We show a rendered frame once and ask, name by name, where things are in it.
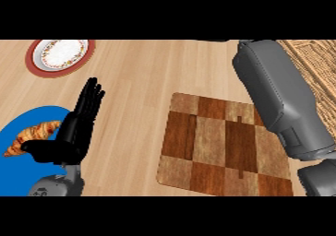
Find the golden croissant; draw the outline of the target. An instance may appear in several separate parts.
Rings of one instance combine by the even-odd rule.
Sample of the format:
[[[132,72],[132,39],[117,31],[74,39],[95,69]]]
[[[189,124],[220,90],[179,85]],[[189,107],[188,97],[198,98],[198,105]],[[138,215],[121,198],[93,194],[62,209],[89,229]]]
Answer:
[[[39,124],[27,127],[17,135],[9,147],[5,150],[3,157],[19,156],[25,154],[21,150],[22,144],[28,140],[48,140],[53,135],[55,130],[61,127],[61,121],[40,122]]]

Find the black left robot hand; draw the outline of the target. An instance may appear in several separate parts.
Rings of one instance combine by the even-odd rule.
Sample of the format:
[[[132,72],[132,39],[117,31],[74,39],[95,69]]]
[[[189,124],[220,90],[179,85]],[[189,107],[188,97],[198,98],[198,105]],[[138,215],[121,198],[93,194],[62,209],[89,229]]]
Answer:
[[[36,162],[52,162],[55,165],[79,165],[87,154],[93,125],[105,91],[98,79],[90,77],[83,86],[74,111],[62,120],[53,140],[28,140],[21,149]]]

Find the checkered wooden cutting board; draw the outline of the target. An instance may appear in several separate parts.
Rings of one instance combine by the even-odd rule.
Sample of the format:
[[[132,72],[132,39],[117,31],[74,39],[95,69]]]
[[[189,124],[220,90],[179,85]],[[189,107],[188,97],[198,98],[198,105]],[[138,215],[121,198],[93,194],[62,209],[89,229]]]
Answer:
[[[157,182],[207,195],[293,195],[288,158],[251,104],[172,95]]]

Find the blue plate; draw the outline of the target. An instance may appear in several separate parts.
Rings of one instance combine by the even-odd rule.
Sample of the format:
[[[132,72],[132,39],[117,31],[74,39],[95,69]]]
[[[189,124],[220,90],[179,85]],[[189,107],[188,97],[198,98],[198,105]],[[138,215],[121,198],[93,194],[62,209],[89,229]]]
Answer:
[[[53,174],[65,174],[61,166],[37,163],[24,154],[5,157],[3,153],[18,133],[40,122],[62,121],[68,110],[59,106],[42,106],[24,112],[0,130],[0,196],[25,196],[33,184]]]

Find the white floral red-rimmed plate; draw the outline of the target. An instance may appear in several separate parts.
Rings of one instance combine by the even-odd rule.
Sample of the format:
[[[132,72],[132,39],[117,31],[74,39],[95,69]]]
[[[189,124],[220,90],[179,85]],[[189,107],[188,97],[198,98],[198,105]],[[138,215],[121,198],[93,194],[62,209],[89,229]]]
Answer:
[[[45,78],[62,77],[87,63],[96,48],[93,40],[37,40],[27,49],[28,72]]]

